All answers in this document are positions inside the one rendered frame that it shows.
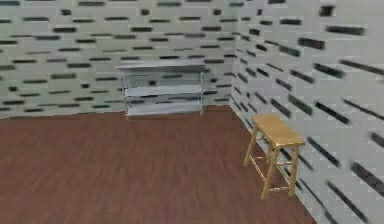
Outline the yellow wooden stool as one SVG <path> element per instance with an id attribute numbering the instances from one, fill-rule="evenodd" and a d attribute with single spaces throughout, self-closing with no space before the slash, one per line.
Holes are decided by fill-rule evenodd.
<path id="1" fill-rule="evenodd" d="M 254 127 L 243 165 L 253 165 L 264 182 L 261 198 L 266 199 L 271 192 L 287 191 L 293 196 L 296 188 L 297 170 L 300 148 L 305 145 L 303 138 L 285 121 L 274 114 L 258 114 L 253 117 Z M 257 141 L 267 140 L 268 151 L 264 157 L 253 157 L 252 150 Z M 278 156 L 282 149 L 289 148 L 293 155 L 289 161 L 279 162 Z M 287 185 L 271 187 L 274 171 L 281 171 L 282 166 L 290 166 L 290 176 L 285 174 Z"/>

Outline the grey metal shelf unit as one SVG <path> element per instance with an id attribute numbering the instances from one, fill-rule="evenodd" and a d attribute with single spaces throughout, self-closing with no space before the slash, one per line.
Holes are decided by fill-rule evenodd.
<path id="1" fill-rule="evenodd" d="M 201 60 L 130 62 L 116 67 L 125 117 L 199 112 L 203 114 L 204 75 Z"/>

